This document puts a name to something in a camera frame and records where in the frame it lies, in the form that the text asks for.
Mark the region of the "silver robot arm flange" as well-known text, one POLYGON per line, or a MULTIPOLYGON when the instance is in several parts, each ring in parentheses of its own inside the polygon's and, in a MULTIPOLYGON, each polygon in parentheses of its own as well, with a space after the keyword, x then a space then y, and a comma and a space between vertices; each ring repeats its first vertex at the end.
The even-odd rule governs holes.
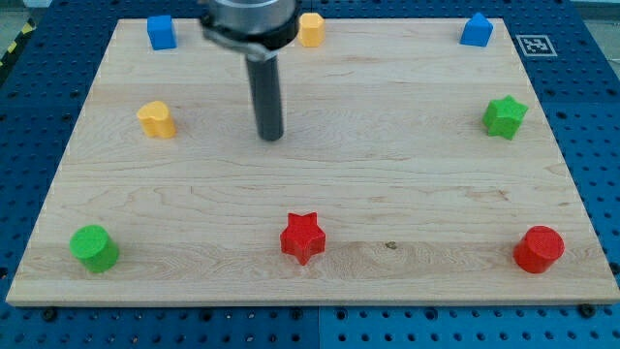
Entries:
POLYGON ((209 0, 200 17, 204 37, 255 62, 274 58, 298 32, 296 0, 209 0))

